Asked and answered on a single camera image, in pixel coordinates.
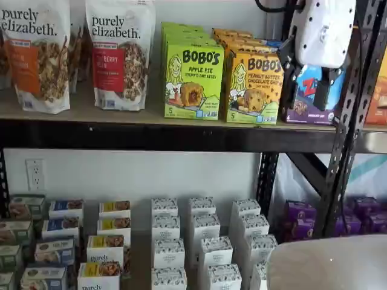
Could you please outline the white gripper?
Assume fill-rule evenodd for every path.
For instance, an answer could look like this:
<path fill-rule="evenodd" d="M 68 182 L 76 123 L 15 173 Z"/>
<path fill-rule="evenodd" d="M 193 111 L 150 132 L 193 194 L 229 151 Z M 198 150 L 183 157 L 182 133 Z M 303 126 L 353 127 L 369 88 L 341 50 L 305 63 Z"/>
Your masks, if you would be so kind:
<path fill-rule="evenodd" d="M 313 105 L 320 111 L 327 106 L 330 89 L 339 76 L 353 31 L 355 0 L 301 1 L 296 10 L 289 37 L 277 50 L 284 71 L 281 103 L 293 105 L 298 91 L 297 79 L 302 66 L 322 67 Z"/>

